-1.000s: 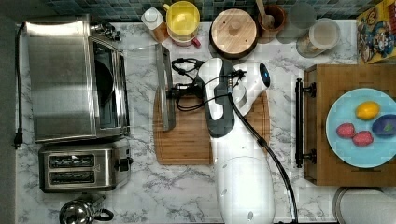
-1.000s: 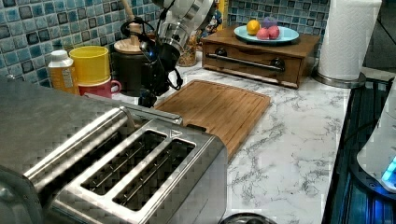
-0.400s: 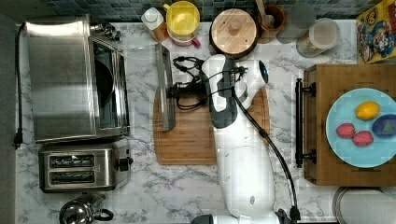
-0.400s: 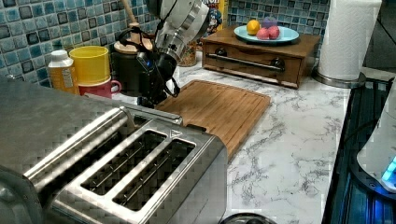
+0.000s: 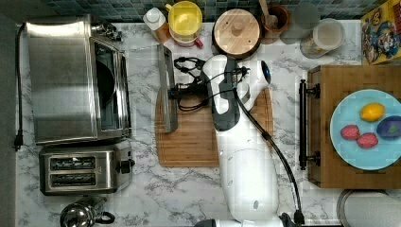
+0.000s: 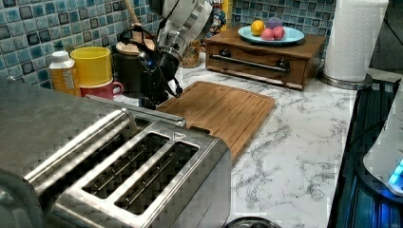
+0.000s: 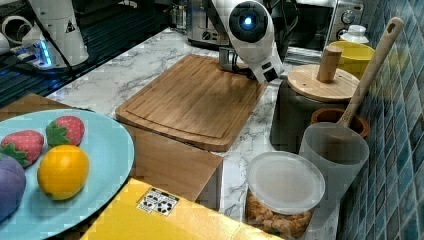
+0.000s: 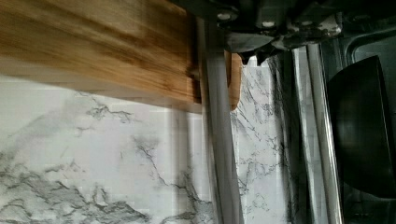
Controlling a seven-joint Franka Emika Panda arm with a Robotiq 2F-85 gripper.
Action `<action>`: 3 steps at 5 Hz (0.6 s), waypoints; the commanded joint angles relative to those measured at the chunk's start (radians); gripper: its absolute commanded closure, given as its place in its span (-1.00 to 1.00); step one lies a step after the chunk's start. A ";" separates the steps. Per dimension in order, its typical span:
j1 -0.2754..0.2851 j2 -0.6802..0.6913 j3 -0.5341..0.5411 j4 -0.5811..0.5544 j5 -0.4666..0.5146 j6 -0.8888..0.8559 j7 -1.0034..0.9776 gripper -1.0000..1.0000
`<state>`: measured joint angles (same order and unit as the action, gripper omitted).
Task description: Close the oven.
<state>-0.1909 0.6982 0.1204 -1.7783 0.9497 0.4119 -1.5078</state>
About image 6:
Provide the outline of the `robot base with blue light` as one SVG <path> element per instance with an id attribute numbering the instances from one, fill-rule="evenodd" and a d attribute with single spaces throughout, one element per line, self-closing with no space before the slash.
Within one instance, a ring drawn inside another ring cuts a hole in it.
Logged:
<path id="1" fill-rule="evenodd" d="M 375 195 L 402 203 L 402 80 L 377 81 L 359 99 L 363 129 L 356 173 Z"/>

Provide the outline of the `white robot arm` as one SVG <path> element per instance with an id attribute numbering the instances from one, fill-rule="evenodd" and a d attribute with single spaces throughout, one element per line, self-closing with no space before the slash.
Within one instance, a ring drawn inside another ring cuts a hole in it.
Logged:
<path id="1" fill-rule="evenodd" d="M 147 0 L 151 11 L 162 17 L 151 50 L 138 45 L 138 59 L 145 67 L 141 107 L 155 109 L 171 95 L 179 98 L 182 88 L 176 73 L 192 41 L 203 38 L 213 20 L 213 8 L 205 0 Z"/>

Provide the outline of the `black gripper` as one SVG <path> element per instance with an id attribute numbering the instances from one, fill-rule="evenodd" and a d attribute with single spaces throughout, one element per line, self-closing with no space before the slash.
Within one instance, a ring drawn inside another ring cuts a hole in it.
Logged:
<path id="1" fill-rule="evenodd" d="M 175 78 L 179 67 L 176 57 L 166 52 L 142 51 L 138 59 L 145 68 L 141 74 L 141 107 L 155 110 L 157 105 L 168 100 L 169 95 L 175 98 L 182 95 L 180 83 Z"/>

